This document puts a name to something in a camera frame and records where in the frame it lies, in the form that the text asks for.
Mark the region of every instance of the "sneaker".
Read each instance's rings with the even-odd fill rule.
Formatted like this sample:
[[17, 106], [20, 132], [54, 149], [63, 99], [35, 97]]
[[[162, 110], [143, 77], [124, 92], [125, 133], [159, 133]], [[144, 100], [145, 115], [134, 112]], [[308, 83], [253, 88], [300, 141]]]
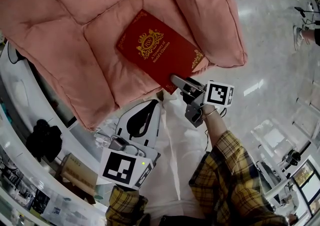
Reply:
[[[309, 27], [306, 27], [305, 25], [302, 25], [302, 30], [309, 30]], [[308, 44], [308, 45], [310, 45], [310, 41], [309, 41], [309, 39], [304, 39], [305, 40], [305, 43], [306, 44]]]
[[299, 50], [301, 43], [303, 41], [303, 37], [302, 37], [302, 33], [301, 33], [302, 29], [297, 27], [297, 26], [293, 26], [293, 38], [294, 38], [294, 48], [296, 51]]

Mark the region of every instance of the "glass panel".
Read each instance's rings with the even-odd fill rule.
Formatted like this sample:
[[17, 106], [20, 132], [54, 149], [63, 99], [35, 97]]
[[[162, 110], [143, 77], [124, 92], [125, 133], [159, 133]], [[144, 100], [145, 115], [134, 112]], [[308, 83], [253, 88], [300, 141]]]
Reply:
[[318, 179], [317, 175], [314, 174], [309, 182], [302, 188], [302, 191], [308, 201], [310, 201], [314, 195], [320, 189], [320, 180]]
[[308, 165], [308, 163], [305, 163], [293, 177], [297, 184], [301, 187], [313, 172], [313, 169]]
[[313, 214], [315, 214], [320, 209], [320, 194], [316, 199], [310, 204], [310, 209]]

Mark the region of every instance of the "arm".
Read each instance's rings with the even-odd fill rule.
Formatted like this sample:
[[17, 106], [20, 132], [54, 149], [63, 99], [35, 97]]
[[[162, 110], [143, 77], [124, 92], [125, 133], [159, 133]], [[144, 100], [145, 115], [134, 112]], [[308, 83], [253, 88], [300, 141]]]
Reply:
[[[205, 106], [210, 114], [213, 108]], [[218, 112], [205, 119], [212, 151], [204, 156], [189, 184], [205, 216], [215, 224], [287, 225], [263, 197], [257, 168]]]
[[150, 219], [148, 214], [144, 214], [147, 202], [148, 200], [140, 196], [137, 190], [124, 191], [119, 186], [114, 186], [105, 213], [107, 225], [144, 225]]

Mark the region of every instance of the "window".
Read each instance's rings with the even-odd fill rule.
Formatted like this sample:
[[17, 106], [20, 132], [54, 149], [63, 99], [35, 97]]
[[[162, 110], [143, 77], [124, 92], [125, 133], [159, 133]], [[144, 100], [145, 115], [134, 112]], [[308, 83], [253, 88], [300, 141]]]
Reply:
[[309, 160], [294, 174], [293, 181], [313, 217], [320, 210], [320, 175]]

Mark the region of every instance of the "white cloth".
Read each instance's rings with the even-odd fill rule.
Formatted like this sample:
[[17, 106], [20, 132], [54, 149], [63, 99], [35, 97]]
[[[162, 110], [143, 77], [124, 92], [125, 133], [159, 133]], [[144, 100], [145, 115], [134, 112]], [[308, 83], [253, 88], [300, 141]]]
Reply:
[[161, 157], [139, 191], [149, 200], [145, 212], [151, 215], [151, 225], [158, 225], [163, 215], [204, 218], [189, 180], [205, 154], [207, 139], [185, 118], [187, 105], [177, 92], [165, 93], [162, 105], [155, 145]]

